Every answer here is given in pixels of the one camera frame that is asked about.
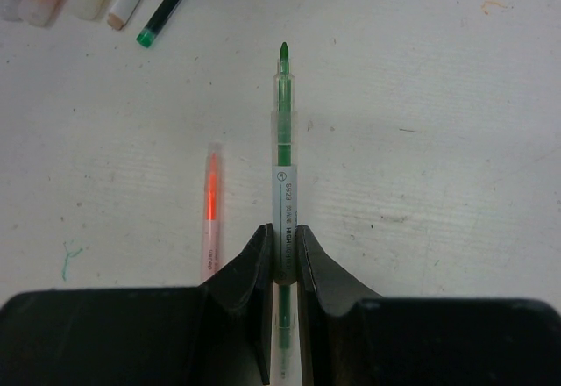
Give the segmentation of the dark green thin pen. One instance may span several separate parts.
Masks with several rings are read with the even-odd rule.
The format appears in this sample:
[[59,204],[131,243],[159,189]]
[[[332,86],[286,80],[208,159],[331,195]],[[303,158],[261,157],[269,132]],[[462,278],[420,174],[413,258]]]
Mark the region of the dark green thin pen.
[[272,127],[273,280],[276,284],[273,383],[288,385],[293,360],[293,285],[296,283],[297,112],[287,43],[274,76]]

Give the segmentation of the green clear pen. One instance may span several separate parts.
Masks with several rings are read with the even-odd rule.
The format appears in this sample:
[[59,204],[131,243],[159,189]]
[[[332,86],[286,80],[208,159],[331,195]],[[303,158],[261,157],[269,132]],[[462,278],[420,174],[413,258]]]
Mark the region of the green clear pen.
[[180,2],[181,0],[162,0],[136,38],[142,47],[149,48],[153,44]]

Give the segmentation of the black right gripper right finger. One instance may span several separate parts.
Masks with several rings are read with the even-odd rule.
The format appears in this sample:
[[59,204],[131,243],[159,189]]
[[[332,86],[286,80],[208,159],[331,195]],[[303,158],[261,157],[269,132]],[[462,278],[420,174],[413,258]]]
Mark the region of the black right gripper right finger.
[[560,317],[527,298],[390,298],[300,226],[298,311],[306,385],[557,385]]

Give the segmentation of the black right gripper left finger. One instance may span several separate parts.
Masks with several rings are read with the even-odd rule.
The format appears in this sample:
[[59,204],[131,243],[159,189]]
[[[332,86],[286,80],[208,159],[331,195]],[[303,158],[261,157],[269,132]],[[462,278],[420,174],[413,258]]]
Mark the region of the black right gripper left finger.
[[1,310],[4,385],[267,385],[273,229],[197,286],[37,290]]

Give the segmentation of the thin orange pen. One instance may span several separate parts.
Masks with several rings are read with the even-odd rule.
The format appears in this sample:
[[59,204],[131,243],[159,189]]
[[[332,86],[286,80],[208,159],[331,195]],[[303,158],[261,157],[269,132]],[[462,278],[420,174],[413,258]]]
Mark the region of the thin orange pen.
[[206,160],[203,200],[202,282],[206,282],[220,269],[222,175],[222,146],[211,143]]

